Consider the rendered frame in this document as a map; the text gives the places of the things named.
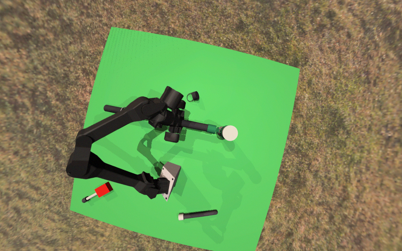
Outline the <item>dark green band with cup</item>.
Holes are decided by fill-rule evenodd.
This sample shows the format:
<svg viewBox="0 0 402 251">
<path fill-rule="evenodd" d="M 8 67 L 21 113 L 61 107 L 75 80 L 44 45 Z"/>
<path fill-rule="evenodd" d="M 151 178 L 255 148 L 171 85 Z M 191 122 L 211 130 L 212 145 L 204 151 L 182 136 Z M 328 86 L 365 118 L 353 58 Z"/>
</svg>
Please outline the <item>dark green band with cup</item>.
<svg viewBox="0 0 402 251">
<path fill-rule="evenodd" d="M 219 129 L 219 127 L 217 127 L 217 128 L 216 127 L 217 127 L 216 125 L 208 124 L 207 133 L 212 133 L 212 134 L 215 134 L 215 132 L 218 133 L 220 129 Z M 224 126 L 224 127 L 226 127 L 226 126 Z M 222 127 L 220 132 L 219 132 L 221 136 L 222 136 L 222 129 L 224 127 Z M 222 138 L 223 138 L 223 136 L 222 136 Z"/>
</svg>

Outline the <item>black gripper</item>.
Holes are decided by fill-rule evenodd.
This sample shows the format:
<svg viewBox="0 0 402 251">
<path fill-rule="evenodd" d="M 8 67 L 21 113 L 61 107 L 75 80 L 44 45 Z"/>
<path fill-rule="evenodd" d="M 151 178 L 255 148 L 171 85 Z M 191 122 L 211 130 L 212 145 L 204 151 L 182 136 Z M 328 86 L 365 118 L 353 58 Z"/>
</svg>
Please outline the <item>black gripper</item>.
<svg viewBox="0 0 402 251">
<path fill-rule="evenodd" d="M 180 133 L 183 127 L 179 127 L 180 119 L 185 119 L 185 111 L 180 109 L 185 109 L 186 102 L 181 100 L 176 109 L 172 109 L 173 119 L 171 123 L 167 124 L 169 127 L 169 132 L 165 132 L 164 140 L 168 142 L 177 143 L 180 138 Z M 180 109 L 179 109 L 180 108 Z"/>
</svg>

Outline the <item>beige cylinder with white cap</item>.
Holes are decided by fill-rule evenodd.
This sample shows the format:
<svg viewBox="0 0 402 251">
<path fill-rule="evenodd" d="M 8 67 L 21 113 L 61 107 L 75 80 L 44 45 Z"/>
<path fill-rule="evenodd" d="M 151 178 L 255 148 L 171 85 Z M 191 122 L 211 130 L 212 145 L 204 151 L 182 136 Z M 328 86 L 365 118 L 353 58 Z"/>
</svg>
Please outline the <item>beige cylinder with white cap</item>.
<svg viewBox="0 0 402 251">
<path fill-rule="evenodd" d="M 228 141 L 233 141 L 238 136 L 236 127 L 228 125 L 222 129 L 222 136 Z"/>
</svg>

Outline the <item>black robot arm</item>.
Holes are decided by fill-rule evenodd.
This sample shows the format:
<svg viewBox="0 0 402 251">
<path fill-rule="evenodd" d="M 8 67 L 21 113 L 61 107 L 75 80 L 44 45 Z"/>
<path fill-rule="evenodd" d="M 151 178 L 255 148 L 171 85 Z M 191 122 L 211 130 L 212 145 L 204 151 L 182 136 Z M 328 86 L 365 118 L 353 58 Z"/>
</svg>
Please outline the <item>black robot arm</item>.
<svg viewBox="0 0 402 251">
<path fill-rule="evenodd" d="M 75 149 L 70 155 L 66 173 L 73 178 L 102 178 L 118 184 L 134 187 L 139 193 L 154 199 L 158 194 L 169 192 L 170 181 L 156 178 L 150 173 L 130 173 L 127 170 L 104 163 L 99 156 L 91 152 L 91 145 L 114 131 L 133 121 L 149 119 L 148 123 L 154 128 L 168 126 L 173 119 L 173 113 L 168 110 L 176 109 L 184 96 L 167 86 L 161 98 L 136 98 L 125 109 L 84 128 L 77 133 Z"/>
</svg>

